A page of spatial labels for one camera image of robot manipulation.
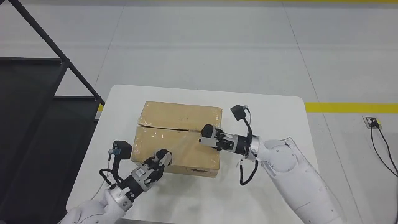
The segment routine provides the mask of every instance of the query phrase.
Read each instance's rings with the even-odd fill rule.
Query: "wall socket plate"
[[[380,120],[378,118],[376,118],[375,116],[362,116],[362,118],[363,118],[363,121],[365,121],[365,125],[369,130],[371,129],[371,123],[372,123],[371,118],[376,119],[376,121],[379,123],[380,130],[383,129],[383,127],[381,126]]]

